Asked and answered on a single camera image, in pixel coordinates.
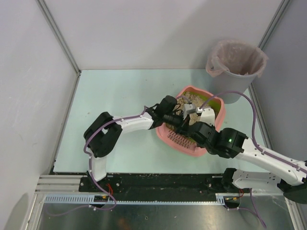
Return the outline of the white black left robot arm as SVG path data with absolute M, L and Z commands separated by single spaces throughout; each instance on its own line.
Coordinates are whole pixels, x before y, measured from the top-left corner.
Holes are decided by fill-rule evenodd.
M 107 155 L 123 134 L 155 129 L 164 123 L 185 134 L 190 117 L 185 109 L 176 109 L 177 105 L 177 99 L 167 95 L 160 103 L 145 106 L 139 115 L 114 118 L 108 112 L 101 113 L 83 135 L 83 151 L 89 156 L 89 175 L 92 180 L 99 182 L 106 177 Z

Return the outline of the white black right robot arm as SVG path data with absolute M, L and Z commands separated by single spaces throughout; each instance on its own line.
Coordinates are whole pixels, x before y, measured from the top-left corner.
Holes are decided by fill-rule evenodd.
M 198 147 L 205 148 L 209 154 L 226 159 L 239 159 L 253 163 L 280 178 L 277 187 L 283 195 L 296 203 L 307 203 L 307 162 L 288 158 L 271 149 L 258 145 L 246 134 L 224 128 L 216 131 L 213 125 L 196 122 L 177 129 L 194 140 Z

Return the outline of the pink and green litter box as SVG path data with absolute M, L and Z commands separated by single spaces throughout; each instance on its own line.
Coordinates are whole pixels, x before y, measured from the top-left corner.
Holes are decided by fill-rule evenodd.
M 182 89 L 182 91 L 177 95 L 177 97 L 180 97 L 182 95 L 186 97 L 195 95 L 198 96 L 203 102 L 205 102 L 207 99 L 213 96 L 212 93 L 194 87 L 192 85 L 186 86 L 184 89 Z M 215 97 L 208 102 L 208 106 L 211 107 L 215 112 L 214 125 L 215 129 L 219 131 L 226 115 L 224 101 L 219 97 Z M 195 141 L 193 141 L 192 139 L 188 139 L 182 135 L 176 134 L 166 124 L 162 124 L 160 127 L 156 128 L 155 130 L 157 136 L 165 144 L 167 144 L 168 146 L 172 147 L 177 151 L 180 151 L 182 153 L 185 153 L 193 157 L 199 157 L 206 153 L 206 149 L 197 147 Z

